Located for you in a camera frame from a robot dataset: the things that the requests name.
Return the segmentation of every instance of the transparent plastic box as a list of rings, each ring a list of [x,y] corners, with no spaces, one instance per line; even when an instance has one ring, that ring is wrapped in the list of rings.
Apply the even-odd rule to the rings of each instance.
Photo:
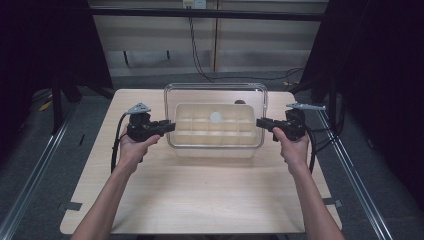
[[[267,90],[258,83],[184,84],[165,88],[167,140],[180,157],[251,158],[262,146]]]

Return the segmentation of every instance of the wooden table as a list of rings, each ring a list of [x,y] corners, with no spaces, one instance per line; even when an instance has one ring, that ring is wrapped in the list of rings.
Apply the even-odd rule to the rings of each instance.
[[[121,115],[143,102],[152,109],[151,120],[165,119],[163,94],[163,90],[116,92],[71,200],[82,207],[67,210],[62,233],[73,233],[109,177]],[[237,100],[237,94],[228,98]],[[285,104],[294,102],[292,94],[283,92],[268,92],[268,99],[267,117],[274,119],[284,119]],[[318,162],[313,177],[322,197],[331,197]],[[341,227],[335,206],[328,209]],[[266,133],[251,159],[181,158],[162,138],[130,178],[112,228],[112,233],[128,234],[304,231],[293,178],[271,133]]]

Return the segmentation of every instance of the aluminum rail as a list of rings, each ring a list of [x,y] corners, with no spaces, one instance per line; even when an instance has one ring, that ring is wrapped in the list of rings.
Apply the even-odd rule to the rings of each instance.
[[[0,239],[8,240],[12,239],[15,234],[16,229],[25,214],[26,209],[28,208],[32,197],[37,190],[41,179],[46,172],[46,169],[55,153],[59,143],[61,142],[63,135],[66,132],[68,127],[69,120],[73,113],[75,112],[76,104],[71,105],[70,110],[68,111],[67,117],[63,122],[62,126],[56,132],[55,135],[50,137],[50,140],[44,149],[41,157],[39,158],[37,165],[34,167],[31,175],[29,176],[25,186],[21,190],[17,200],[13,204],[12,208],[7,213],[3,222],[0,225]]]
[[[324,127],[330,129],[327,113],[325,111],[318,111],[318,115]],[[332,131],[327,130],[327,134],[330,139],[335,139],[332,142],[333,148],[339,156],[340,162],[346,171],[349,181],[352,184],[352,187],[355,190],[355,193],[358,196],[359,201],[361,202],[362,207],[364,208],[364,211],[367,214],[367,217],[378,238],[382,240],[393,239],[384,221],[384,218],[382,217],[380,211],[365,188],[365,185],[362,182],[358,172],[356,171],[355,165],[347,154],[343,143],[338,137],[334,136]]]
[[[191,17],[191,18],[229,18],[262,19],[321,22],[324,13],[289,13],[264,11],[234,11],[211,9],[179,8],[127,8],[127,7],[90,7],[90,8],[39,8],[41,11],[64,11],[69,13],[105,16],[151,16],[151,17]]]

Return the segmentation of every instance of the forearm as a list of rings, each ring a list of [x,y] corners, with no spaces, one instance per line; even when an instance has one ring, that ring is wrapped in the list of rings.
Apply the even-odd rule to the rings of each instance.
[[[72,239],[108,239],[130,174],[116,168],[75,230]]]
[[[293,174],[308,239],[344,239],[307,168]]]

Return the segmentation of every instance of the wrist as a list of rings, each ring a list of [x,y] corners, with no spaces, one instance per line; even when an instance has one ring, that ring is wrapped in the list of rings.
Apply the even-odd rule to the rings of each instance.
[[[310,174],[308,165],[306,163],[289,164],[289,172],[293,177],[304,176]]]
[[[122,161],[122,159],[120,159],[115,169],[113,170],[113,174],[117,176],[130,177],[134,170],[133,167],[128,166],[126,163],[126,161]]]

